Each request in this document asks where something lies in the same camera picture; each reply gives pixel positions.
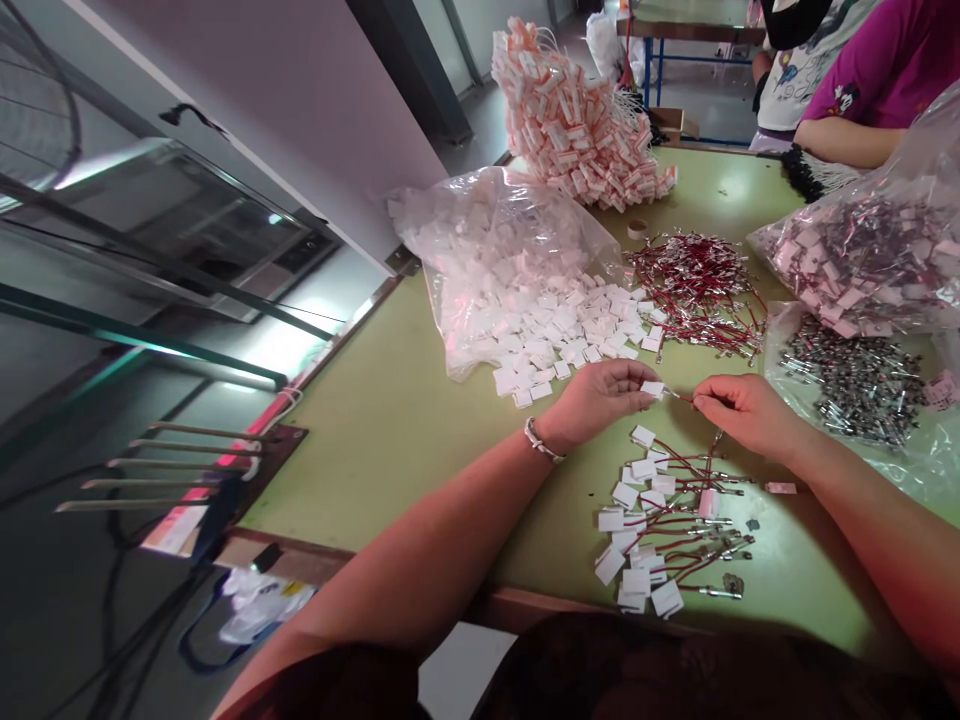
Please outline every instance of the white t-shirt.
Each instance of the white t-shirt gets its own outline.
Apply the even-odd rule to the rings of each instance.
[[[820,27],[803,45],[781,50],[760,95],[757,125],[793,132],[837,55],[880,0],[833,0]]]

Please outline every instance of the hand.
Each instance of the hand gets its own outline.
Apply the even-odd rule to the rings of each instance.
[[[759,375],[714,375],[697,385],[693,405],[748,450],[789,465],[819,433]]]
[[[659,379],[651,368],[636,360],[585,365],[560,399],[537,418],[537,435],[555,453],[566,455],[620,418],[655,403],[652,395],[640,392],[640,386],[647,380]]]

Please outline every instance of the person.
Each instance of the person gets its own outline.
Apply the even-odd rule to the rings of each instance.
[[[960,78],[960,3],[883,0],[840,52],[795,141],[825,162],[876,168]]]
[[[649,367],[581,369],[533,428],[566,456],[650,407]],[[806,481],[890,610],[960,697],[960,531],[801,420],[756,375],[707,378],[707,419]],[[555,467],[513,432],[343,567],[263,647],[222,701],[224,720],[426,718],[417,668],[443,641]],[[571,572],[583,572],[571,568]],[[956,717],[935,683],[872,671],[816,641],[680,636],[612,613],[558,614],[521,635],[475,718]]]
[[[751,149],[770,149],[759,147],[767,138],[789,147],[823,78],[879,2],[800,0],[784,8],[763,0],[767,42],[753,59],[758,134]]]

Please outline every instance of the green table surface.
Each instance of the green table surface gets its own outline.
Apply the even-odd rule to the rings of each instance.
[[[633,15],[642,22],[739,28],[747,21],[749,4],[749,0],[641,0]]]
[[[634,218],[646,220],[653,232],[679,226],[738,242],[802,204],[776,161],[676,148],[658,149],[657,155],[679,168],[679,183],[668,199],[623,215],[595,213],[624,249],[632,245],[626,227]],[[788,299],[752,257],[751,263],[764,299]],[[641,354],[653,363],[652,353]],[[713,350],[676,342],[665,345],[663,364],[655,367],[681,393],[710,374],[748,371],[745,360],[718,360]],[[288,421],[310,434],[241,527],[359,550],[528,415],[542,413],[562,388],[555,383],[552,396],[518,410],[510,398],[496,396],[491,372],[489,366],[478,367],[462,384],[446,377],[423,276],[403,281],[306,389]],[[643,457],[629,440],[638,420],[684,454],[706,451],[715,432],[675,399],[615,424],[554,472],[491,571],[492,582],[580,602],[614,603],[614,585],[604,587],[593,573],[594,559],[609,542],[596,529],[595,513],[610,504],[621,465]],[[719,465],[723,469],[760,482],[792,479],[732,440],[725,440],[721,451],[728,454]],[[753,533],[754,560],[717,563],[693,580],[716,586],[724,572],[735,572],[745,581],[744,599],[684,593],[686,608],[677,622],[712,629],[786,629],[887,667],[916,666],[905,636],[812,494],[775,496],[748,486],[745,497],[724,497],[722,503],[721,515],[734,518],[738,528],[745,530],[748,519],[760,523]]]

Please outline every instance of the blue table leg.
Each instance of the blue table leg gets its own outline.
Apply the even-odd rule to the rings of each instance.
[[[660,107],[660,89],[663,87],[663,43],[660,38],[660,57],[657,62],[657,107]]]
[[[643,39],[643,62],[645,70],[643,72],[643,103],[650,107],[650,67],[652,65],[650,56],[653,54],[653,40],[651,38]]]

